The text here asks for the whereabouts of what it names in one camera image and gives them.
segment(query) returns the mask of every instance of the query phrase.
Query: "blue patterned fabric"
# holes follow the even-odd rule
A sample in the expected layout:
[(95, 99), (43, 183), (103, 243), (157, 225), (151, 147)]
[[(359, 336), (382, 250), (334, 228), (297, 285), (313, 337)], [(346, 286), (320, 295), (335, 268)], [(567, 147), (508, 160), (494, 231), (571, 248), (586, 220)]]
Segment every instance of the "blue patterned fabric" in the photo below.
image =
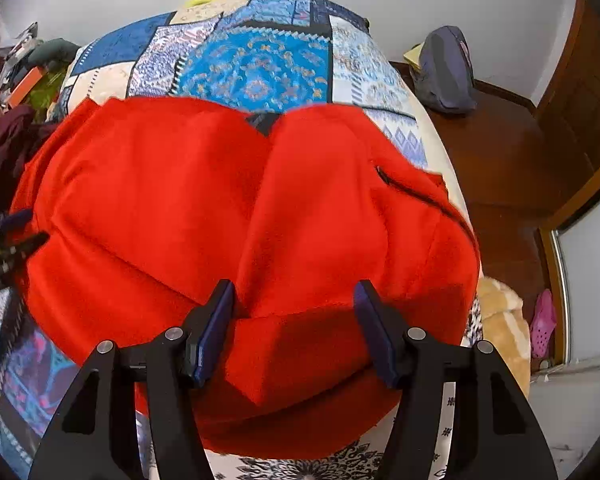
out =
[(411, 112), (409, 91), (375, 42), (347, 20), (331, 16), (334, 103)]
[(199, 97), (247, 112), (285, 112), (323, 103), (329, 38), (272, 28), (215, 32), (183, 63), (174, 95)]
[(217, 22), (215, 17), (204, 22), (158, 27), (131, 72), (128, 95), (166, 95), (173, 83), (177, 60), (205, 41)]
[[(26, 480), (40, 439), (78, 367), (42, 332), (12, 288), (0, 291), (0, 329), (7, 309), (8, 333), (0, 332), (0, 338), (7, 338), (6, 351), (0, 354), (0, 453)], [(136, 431), (142, 470), (148, 477), (151, 431), (147, 417), (139, 412)]]
[(365, 114), (384, 133), (398, 151), (416, 168), (427, 169), (427, 155), (418, 133), (416, 119), (411, 116), (395, 114), (385, 110), (366, 108)]
[(58, 104), (56, 105), (53, 111), (53, 120), (61, 121), (69, 114), (69, 97), (71, 97), (71, 90), (73, 89), (73, 86), (65, 86), (60, 92)]
[(249, 20), (308, 27), (311, 23), (310, 12), (310, 0), (251, 0), (248, 5), (223, 17), (217, 30), (227, 30)]
[(355, 12), (351, 12), (343, 6), (340, 6), (329, 0), (307, 0), (310, 3), (309, 12), (310, 20), (313, 23), (320, 23), (323, 25), (329, 25), (329, 16), (337, 16), (343, 20), (347, 20), (351, 25), (358, 28), (362, 32), (368, 34), (369, 28), (366, 26), (366, 21), (362, 16), (359, 16)]
[(156, 28), (165, 25), (173, 13), (160, 14), (105, 34), (91, 43), (76, 62), (71, 75), (112, 63), (136, 61), (154, 36)]

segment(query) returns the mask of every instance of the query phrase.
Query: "patterned bedspread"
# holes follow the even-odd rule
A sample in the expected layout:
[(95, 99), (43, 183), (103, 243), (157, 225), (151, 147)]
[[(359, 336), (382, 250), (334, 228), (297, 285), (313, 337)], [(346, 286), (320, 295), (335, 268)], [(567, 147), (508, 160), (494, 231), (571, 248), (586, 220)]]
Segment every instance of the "patterned bedspread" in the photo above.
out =
[[(366, 20), (328, 0), (216, 0), (122, 27), (78, 51), (53, 114), (64, 118), (86, 97), (101, 104), (137, 95), (193, 96), (248, 112), (331, 102), (362, 107), (412, 164), (443, 175), (451, 201), (466, 215), (428, 115), (369, 36)], [(476, 300), (463, 343), (481, 333)], [(17, 295), (1, 291), (0, 452), (21, 478), (76, 372)], [(453, 414), (449, 383), (431, 478), (444, 476)], [(322, 460), (207, 455), (218, 480), (371, 480), (394, 416), (395, 410)], [(138, 435), (145, 475), (155, 475), (148, 421), (139, 413)]]

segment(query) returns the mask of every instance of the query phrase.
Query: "backpack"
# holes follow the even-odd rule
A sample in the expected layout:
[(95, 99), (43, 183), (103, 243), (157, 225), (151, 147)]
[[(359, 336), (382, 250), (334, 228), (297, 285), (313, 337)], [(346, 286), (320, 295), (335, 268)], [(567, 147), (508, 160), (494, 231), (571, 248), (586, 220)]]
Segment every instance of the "backpack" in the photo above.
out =
[(420, 52), (420, 71), (413, 68), (414, 93), (429, 108), (448, 114), (474, 110), (474, 70), (462, 31), (445, 25), (430, 32)]

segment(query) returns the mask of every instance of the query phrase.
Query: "wooden door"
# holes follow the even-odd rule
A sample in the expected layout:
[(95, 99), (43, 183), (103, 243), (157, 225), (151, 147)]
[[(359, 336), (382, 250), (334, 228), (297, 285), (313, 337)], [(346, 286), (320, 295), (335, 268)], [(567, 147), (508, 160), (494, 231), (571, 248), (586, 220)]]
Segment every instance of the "wooden door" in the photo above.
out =
[(542, 99), (538, 123), (570, 168), (576, 192), (600, 167), (600, 19), (578, 0), (570, 37)]

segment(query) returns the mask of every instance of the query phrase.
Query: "pink crocs shoe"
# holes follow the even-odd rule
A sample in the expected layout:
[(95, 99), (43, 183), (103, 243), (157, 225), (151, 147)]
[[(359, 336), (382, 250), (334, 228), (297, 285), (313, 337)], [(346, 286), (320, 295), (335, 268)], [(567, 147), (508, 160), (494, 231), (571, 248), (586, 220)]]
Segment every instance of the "pink crocs shoe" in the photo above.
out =
[(549, 346), (549, 338), (554, 332), (556, 325), (554, 301), (551, 291), (546, 288), (538, 296), (536, 301), (536, 312), (531, 322), (531, 355), (542, 358), (546, 355)]

